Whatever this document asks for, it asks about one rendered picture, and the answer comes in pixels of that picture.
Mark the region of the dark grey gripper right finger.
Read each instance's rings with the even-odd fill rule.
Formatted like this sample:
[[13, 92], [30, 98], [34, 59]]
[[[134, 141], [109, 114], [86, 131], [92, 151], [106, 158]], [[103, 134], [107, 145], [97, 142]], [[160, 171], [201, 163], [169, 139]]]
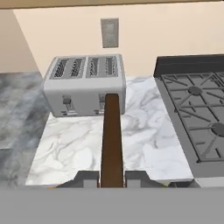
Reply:
[[127, 188], [164, 187], [161, 183], [150, 179], [146, 171], [126, 171], [124, 177]]

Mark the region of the grey four-slot toaster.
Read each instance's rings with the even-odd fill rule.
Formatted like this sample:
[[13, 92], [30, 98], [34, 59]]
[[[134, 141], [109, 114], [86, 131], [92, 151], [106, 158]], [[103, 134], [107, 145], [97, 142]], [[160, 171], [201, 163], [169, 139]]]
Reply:
[[[123, 57], [120, 53], [55, 57], [45, 74], [42, 91], [55, 117], [103, 115], [105, 102], [99, 102], [99, 94], [117, 94], [123, 114]], [[63, 96], [70, 96], [72, 102], [65, 105]]]

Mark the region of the dark grey gas hob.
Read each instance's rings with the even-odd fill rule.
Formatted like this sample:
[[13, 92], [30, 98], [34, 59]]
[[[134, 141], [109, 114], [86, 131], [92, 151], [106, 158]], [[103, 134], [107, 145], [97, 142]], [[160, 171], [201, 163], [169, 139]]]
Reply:
[[159, 56], [153, 77], [192, 175], [224, 178], [224, 54]]

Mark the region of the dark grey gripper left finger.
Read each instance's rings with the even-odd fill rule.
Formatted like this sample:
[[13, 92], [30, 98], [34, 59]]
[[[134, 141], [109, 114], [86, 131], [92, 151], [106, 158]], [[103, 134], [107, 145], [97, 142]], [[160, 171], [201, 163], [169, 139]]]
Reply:
[[58, 188], [97, 188], [99, 179], [98, 171], [78, 171], [73, 179], [58, 185]]

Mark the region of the brown bread slice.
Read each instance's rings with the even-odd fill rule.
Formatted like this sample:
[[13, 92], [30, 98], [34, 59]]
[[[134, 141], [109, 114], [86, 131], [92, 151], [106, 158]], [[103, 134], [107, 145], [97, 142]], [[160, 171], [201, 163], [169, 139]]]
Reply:
[[123, 147], [119, 96], [107, 94], [101, 149], [101, 187], [123, 187]]

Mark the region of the grey wall socket plate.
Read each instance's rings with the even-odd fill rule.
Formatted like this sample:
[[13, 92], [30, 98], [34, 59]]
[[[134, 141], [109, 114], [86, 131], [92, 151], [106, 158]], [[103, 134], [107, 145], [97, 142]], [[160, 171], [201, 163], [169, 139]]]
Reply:
[[119, 46], [119, 19], [101, 19], [101, 39], [103, 48], [116, 48]]

